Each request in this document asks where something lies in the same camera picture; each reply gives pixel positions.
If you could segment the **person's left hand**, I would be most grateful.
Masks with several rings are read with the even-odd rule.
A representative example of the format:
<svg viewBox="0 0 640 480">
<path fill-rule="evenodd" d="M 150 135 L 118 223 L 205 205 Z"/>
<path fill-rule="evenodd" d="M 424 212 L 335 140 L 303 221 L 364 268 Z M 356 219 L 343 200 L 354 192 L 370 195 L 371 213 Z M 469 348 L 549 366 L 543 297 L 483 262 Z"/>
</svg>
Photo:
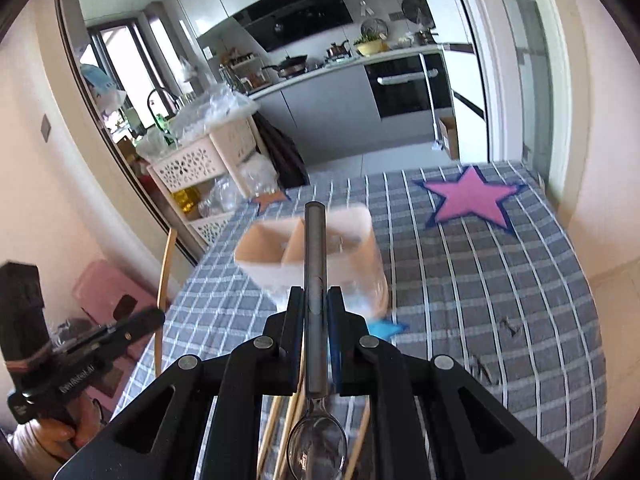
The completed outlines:
<svg viewBox="0 0 640 480">
<path fill-rule="evenodd" d="M 72 410 L 79 416 L 75 428 L 57 419 L 33 419 L 18 425 L 8 437 L 9 446 L 34 479 L 53 479 L 74 455 L 70 447 L 82 448 L 102 429 L 102 406 L 83 393 L 73 400 Z"/>
</svg>

